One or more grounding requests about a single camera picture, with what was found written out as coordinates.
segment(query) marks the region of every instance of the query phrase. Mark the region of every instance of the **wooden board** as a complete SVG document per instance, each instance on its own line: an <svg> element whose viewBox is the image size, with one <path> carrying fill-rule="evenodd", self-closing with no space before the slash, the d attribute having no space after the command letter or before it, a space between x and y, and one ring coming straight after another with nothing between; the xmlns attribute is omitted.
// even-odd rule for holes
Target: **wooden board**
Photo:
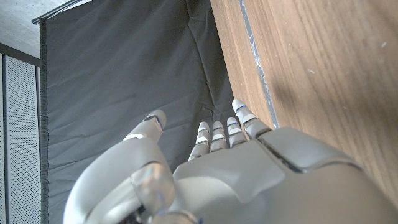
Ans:
<svg viewBox="0 0 398 224"><path fill-rule="evenodd" d="M244 27L225 30L239 16L243 20L237 2L212 2L223 50L234 51L224 51L228 68L238 52L250 48L230 49L232 36L247 38ZM355 158L398 206L398 2L244 3L279 125ZM241 74L228 71L230 79L239 79ZM246 81L247 86L231 82L233 91L247 95L259 80Z"/></svg>
<svg viewBox="0 0 398 224"><path fill-rule="evenodd" d="M234 97L272 126L238 1L211 0L211 6Z"/></svg>

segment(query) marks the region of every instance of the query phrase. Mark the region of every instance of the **ceiling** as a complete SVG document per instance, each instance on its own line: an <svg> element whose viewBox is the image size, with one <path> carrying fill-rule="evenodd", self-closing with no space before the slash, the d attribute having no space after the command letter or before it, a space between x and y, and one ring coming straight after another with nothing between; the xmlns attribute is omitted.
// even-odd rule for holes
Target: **ceiling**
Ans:
<svg viewBox="0 0 398 224"><path fill-rule="evenodd" d="M0 43L40 58L39 25L31 20L67 1L0 0Z"/></svg>

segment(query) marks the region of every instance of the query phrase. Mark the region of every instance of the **wooden surface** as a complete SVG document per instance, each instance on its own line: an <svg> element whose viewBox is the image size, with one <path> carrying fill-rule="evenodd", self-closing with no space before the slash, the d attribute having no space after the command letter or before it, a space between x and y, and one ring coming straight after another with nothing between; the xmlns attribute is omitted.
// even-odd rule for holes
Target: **wooden surface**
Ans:
<svg viewBox="0 0 398 224"><path fill-rule="evenodd" d="M228 59L226 68L232 91L235 98L243 100L263 122L272 126L241 10L235 3L238 1L211 0L213 12L218 11L214 16L224 58Z"/></svg>
<svg viewBox="0 0 398 224"><path fill-rule="evenodd" d="M211 3L234 96L261 94L238 0ZM398 207L398 2L244 3L279 126L355 158Z"/></svg>

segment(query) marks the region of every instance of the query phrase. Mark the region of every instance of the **dark gray backdrop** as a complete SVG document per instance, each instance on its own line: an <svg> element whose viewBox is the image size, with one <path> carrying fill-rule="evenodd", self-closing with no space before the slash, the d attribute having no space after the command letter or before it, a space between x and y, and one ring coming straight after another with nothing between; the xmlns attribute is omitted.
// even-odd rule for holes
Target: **dark gray backdrop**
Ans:
<svg viewBox="0 0 398 224"><path fill-rule="evenodd" d="M159 145L172 170L201 121L234 115L209 0L93 0L43 21L41 37L49 223L62 222L83 170L152 110L167 115Z"/></svg>

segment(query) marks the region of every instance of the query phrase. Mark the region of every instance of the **robot finger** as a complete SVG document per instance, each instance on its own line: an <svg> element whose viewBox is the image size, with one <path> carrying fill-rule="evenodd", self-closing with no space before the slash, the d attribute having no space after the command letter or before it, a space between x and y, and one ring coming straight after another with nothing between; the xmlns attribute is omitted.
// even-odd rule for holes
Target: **robot finger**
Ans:
<svg viewBox="0 0 398 224"><path fill-rule="evenodd" d="M260 121L241 100L236 99L232 101L232 107L250 139L255 139L260 134L271 131L271 129Z"/></svg>
<svg viewBox="0 0 398 224"><path fill-rule="evenodd" d="M210 147L210 152L215 152L220 149L227 149L224 127L221 122L216 121L213 124L213 140Z"/></svg>
<svg viewBox="0 0 398 224"><path fill-rule="evenodd" d="M198 136L195 146L192 149L188 161L199 158L209 153L210 150L210 132L209 125L206 122L199 124Z"/></svg>
<svg viewBox="0 0 398 224"><path fill-rule="evenodd" d="M154 142L158 142L166 126L166 114L162 110L155 110L141 121L124 139L131 138L151 138Z"/></svg>
<svg viewBox="0 0 398 224"><path fill-rule="evenodd" d="M247 141L246 136L243 134L242 129L235 118L228 118L226 123L228 125L230 148Z"/></svg>

